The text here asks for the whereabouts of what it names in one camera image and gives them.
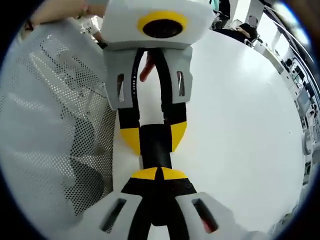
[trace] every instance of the white table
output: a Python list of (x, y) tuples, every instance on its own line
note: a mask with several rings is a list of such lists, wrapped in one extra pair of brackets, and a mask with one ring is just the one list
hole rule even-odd
[[(192, 47), (188, 126), (172, 166), (198, 192), (230, 208), (242, 227), (267, 232), (302, 189), (303, 131), (294, 101), (272, 64), (246, 45), (208, 31)], [(162, 123), (156, 70), (139, 82), (138, 99), (140, 124)], [(139, 160), (120, 137), (118, 119), (113, 159), (114, 190), (120, 191)], [(168, 239), (165, 234), (149, 239)]]

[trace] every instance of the white mesh fabric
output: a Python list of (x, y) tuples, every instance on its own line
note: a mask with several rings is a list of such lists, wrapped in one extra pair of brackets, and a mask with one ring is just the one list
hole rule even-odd
[(116, 113), (102, 50), (68, 19), (37, 27), (0, 77), (0, 165), (26, 217), (49, 236), (112, 191)]

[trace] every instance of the yellow ring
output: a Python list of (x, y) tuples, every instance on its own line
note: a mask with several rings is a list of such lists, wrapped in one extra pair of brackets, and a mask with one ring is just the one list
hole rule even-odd
[(143, 17), (140, 17), (137, 23), (137, 28), (140, 32), (144, 33), (144, 26), (148, 23), (156, 20), (162, 20), (162, 19), (168, 19), (175, 21), (182, 26), (182, 32), (186, 29), (188, 24), (188, 19), (182, 15), (181, 13), (177, 13), (174, 11), (154, 11), (149, 13), (148, 15), (145, 15)]

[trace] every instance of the black camera lens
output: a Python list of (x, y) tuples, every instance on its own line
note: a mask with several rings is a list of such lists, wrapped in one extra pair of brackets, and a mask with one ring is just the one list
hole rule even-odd
[(181, 33), (182, 30), (180, 23), (169, 19), (154, 20), (143, 27), (143, 32), (155, 39), (171, 38)]

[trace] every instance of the hand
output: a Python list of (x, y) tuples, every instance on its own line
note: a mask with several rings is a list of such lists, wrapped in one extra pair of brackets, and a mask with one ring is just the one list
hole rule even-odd
[(144, 82), (145, 80), (147, 80), (147, 77), (149, 76), (149, 74), (151, 73), (152, 69), (155, 67), (155, 63), (151, 57), (151, 55), (147, 54), (146, 57), (146, 63), (145, 66), (142, 70), (142, 72), (140, 73), (140, 81)]

